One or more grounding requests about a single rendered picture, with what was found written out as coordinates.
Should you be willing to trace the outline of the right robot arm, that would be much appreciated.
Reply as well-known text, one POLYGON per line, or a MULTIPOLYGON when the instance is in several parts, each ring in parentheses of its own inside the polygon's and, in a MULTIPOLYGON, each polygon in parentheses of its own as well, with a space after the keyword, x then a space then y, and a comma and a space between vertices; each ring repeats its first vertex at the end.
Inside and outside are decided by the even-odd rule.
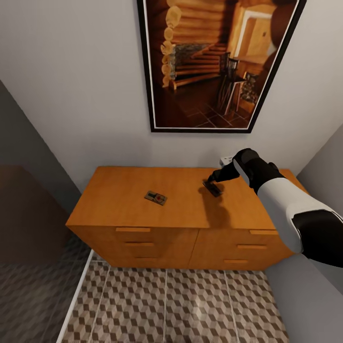
POLYGON ((343 295, 343 218, 251 148, 220 158, 220 165, 208 182, 242 176, 254 188, 283 243, 294 253, 304 254, 343 295))

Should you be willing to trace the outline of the mousetrap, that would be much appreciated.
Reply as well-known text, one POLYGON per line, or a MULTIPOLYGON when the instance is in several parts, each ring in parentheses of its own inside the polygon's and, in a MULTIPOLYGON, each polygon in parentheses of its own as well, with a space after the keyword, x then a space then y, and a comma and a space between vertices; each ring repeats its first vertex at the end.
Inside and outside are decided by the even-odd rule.
POLYGON ((213 183, 213 182, 203 182, 205 187, 214 195, 214 197, 218 197, 222 195, 221 190, 213 183))
POLYGON ((160 194, 157 194, 151 190, 149 190, 147 192, 147 194, 144 196, 145 199, 148 199, 152 202, 156 202, 160 205, 164 205, 164 203, 166 202, 167 200, 167 197, 163 196, 163 195, 160 195, 160 194))

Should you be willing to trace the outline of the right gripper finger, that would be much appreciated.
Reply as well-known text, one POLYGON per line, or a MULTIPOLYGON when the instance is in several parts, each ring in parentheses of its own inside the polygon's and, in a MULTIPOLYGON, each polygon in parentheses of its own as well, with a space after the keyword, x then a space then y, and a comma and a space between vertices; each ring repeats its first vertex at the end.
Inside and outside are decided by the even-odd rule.
POLYGON ((213 173, 212 173, 212 175, 210 175, 209 178, 208 178, 208 182, 212 182, 212 181, 216 181, 215 178, 214 178, 214 176, 213 176, 213 173))

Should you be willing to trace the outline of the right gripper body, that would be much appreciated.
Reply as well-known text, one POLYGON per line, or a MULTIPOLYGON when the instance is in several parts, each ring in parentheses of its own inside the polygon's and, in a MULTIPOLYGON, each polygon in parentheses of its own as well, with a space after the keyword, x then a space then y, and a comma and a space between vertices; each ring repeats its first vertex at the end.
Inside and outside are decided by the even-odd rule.
POLYGON ((228 165, 223 167, 223 169, 217 169, 213 172, 213 176, 216 182, 230 181, 232 179, 238 178, 239 176, 233 176, 228 171, 228 165))

